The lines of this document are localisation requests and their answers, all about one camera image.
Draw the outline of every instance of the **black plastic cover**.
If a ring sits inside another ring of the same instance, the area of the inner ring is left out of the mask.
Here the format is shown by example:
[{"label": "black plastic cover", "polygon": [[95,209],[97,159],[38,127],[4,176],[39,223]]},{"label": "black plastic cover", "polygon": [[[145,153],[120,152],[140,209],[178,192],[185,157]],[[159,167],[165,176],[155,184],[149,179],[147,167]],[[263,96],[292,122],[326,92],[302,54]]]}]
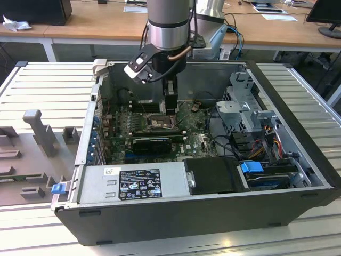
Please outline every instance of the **black plastic cover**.
[{"label": "black plastic cover", "polygon": [[245,191],[237,169],[238,161],[231,157],[188,158],[186,172],[194,175],[196,186],[191,195],[225,194]]}]

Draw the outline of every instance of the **wooden desk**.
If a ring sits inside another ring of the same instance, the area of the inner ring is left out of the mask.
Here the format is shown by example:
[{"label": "wooden desk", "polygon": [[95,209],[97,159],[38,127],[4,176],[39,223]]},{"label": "wooden desk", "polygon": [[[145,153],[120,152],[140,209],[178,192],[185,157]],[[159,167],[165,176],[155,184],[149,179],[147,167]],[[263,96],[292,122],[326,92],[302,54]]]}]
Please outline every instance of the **wooden desk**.
[{"label": "wooden desk", "polygon": [[[0,29],[0,41],[41,43],[49,61],[57,61],[53,44],[89,45],[139,45],[142,31],[147,20],[146,13],[123,12],[125,4],[108,2],[99,5],[97,1],[71,1],[72,16],[65,26],[33,25],[29,31],[17,33]],[[328,38],[318,32],[318,25],[305,20],[310,9],[292,8],[280,5],[298,22],[268,21],[256,13],[249,3],[238,5],[238,0],[227,0],[226,13],[235,13],[238,30],[244,35],[244,49],[339,52],[341,40]],[[233,24],[232,17],[226,16]],[[223,48],[229,51],[236,43],[235,34],[226,34]]]},{"label": "wooden desk", "polygon": [[146,13],[123,12],[124,3],[71,1],[72,15],[65,26],[49,26],[45,37],[139,41]]},{"label": "wooden desk", "polygon": [[33,25],[28,30],[18,30],[17,32],[6,29],[0,26],[0,36],[18,36],[18,37],[44,37],[44,32],[48,25]]},{"label": "wooden desk", "polygon": [[[304,22],[305,14],[309,14],[310,9],[292,8],[281,4],[278,7],[287,13],[298,13],[291,15],[298,21],[270,21],[257,13],[249,3],[243,2],[241,6],[238,5],[238,1],[234,0],[228,1],[228,3],[231,4],[231,7],[223,9],[224,12],[241,13],[234,14],[234,16],[238,31],[244,35],[246,45],[332,47],[338,51],[341,48],[341,40],[323,36],[319,33],[319,26],[316,23]],[[230,24],[233,24],[230,15],[227,15],[226,18]],[[234,34],[225,36],[224,43],[235,42]]]}]

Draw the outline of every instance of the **power supply label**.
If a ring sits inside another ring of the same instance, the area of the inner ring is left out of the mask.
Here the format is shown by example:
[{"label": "power supply label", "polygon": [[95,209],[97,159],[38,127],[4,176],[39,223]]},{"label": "power supply label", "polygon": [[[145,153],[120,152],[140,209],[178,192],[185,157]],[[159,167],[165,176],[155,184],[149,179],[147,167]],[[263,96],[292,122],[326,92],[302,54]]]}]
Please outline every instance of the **power supply label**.
[{"label": "power supply label", "polygon": [[160,169],[119,173],[119,199],[135,200],[157,197],[162,197]]}]

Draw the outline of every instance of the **blue tab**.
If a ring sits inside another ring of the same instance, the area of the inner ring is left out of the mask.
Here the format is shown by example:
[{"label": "blue tab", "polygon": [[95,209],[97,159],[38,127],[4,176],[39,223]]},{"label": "blue tab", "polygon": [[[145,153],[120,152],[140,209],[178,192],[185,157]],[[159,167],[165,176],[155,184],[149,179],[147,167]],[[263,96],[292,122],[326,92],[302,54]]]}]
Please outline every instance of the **blue tab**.
[{"label": "blue tab", "polygon": [[55,194],[66,194],[66,184],[54,184],[51,189],[51,193]]},{"label": "blue tab", "polygon": [[243,173],[245,172],[264,172],[260,162],[244,162],[240,165]]}]

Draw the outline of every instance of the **desktop computer tower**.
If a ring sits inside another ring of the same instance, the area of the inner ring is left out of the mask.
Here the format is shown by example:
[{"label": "desktop computer tower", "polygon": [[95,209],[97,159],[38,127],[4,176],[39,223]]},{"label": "desktop computer tower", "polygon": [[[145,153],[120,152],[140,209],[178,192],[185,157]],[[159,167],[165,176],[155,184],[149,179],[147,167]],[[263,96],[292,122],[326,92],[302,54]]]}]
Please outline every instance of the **desktop computer tower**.
[{"label": "desktop computer tower", "polygon": [[3,15],[14,21],[30,24],[63,26],[71,16],[70,0],[1,0],[0,19]]}]

